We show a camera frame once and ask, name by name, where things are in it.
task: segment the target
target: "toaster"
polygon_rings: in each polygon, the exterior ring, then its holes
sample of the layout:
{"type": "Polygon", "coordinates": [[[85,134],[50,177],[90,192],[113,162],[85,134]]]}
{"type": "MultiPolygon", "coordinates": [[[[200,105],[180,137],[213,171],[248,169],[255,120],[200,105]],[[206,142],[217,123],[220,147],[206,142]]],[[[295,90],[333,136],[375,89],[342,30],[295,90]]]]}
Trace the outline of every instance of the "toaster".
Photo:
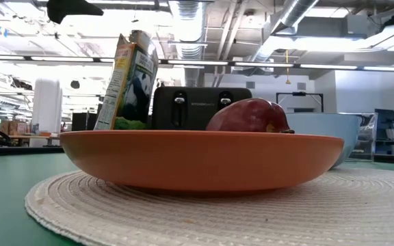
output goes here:
{"type": "Polygon", "coordinates": [[[247,98],[252,98],[252,93],[246,88],[158,87],[153,98],[151,128],[205,130],[215,113],[247,98]]]}

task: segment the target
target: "placemat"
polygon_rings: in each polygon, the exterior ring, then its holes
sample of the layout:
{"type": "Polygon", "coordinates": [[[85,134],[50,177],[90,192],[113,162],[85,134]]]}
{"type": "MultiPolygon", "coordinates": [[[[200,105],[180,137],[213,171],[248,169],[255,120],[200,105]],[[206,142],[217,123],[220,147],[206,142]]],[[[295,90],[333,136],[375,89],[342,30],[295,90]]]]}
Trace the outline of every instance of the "placemat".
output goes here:
{"type": "Polygon", "coordinates": [[[44,227],[85,245],[393,245],[394,172],[337,169],[308,183],[230,198],[149,195],[83,172],[25,198],[44,227]]]}

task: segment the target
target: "carton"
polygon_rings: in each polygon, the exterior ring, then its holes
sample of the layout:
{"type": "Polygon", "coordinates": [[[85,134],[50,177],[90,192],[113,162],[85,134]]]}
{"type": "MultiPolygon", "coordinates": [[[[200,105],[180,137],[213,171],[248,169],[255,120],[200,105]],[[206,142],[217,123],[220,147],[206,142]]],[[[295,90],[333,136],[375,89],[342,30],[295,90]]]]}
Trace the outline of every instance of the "carton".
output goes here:
{"type": "Polygon", "coordinates": [[[129,40],[118,39],[114,70],[94,130],[142,130],[159,60],[156,48],[143,31],[129,40]]]}
{"type": "Polygon", "coordinates": [[[27,133],[27,123],[11,121],[9,123],[9,134],[10,136],[19,136],[27,133]]]}
{"type": "Polygon", "coordinates": [[[1,131],[2,133],[5,133],[6,135],[9,135],[9,134],[10,134],[9,128],[10,128],[10,121],[8,121],[8,120],[3,120],[3,121],[1,122],[1,125],[0,125],[0,131],[1,131]]]}

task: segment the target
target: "desk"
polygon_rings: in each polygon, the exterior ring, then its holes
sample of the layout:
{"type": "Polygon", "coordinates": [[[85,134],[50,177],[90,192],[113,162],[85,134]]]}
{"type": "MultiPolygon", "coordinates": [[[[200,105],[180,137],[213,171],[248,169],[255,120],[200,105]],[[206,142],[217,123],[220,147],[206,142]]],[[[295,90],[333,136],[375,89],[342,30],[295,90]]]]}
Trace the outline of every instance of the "desk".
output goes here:
{"type": "MultiPolygon", "coordinates": [[[[394,170],[394,164],[344,163],[344,168],[394,170]]],[[[65,154],[0,156],[0,245],[79,245],[56,235],[30,218],[24,197],[38,182],[77,168],[65,154]]]]}
{"type": "Polygon", "coordinates": [[[59,140],[60,137],[45,137],[45,136],[36,136],[36,135],[16,135],[16,136],[9,136],[10,139],[18,140],[18,146],[22,146],[22,140],[23,139],[46,139],[47,140],[47,145],[52,146],[53,145],[53,140],[59,140]]]}

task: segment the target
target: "red apple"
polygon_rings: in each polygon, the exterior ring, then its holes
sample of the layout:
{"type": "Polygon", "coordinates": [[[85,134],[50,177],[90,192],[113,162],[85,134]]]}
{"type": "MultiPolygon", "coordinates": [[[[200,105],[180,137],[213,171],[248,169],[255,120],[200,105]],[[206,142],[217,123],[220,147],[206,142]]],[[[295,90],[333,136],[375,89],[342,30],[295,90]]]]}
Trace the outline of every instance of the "red apple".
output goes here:
{"type": "Polygon", "coordinates": [[[244,99],[218,111],[207,131],[294,133],[281,106],[260,98],[244,99]]]}

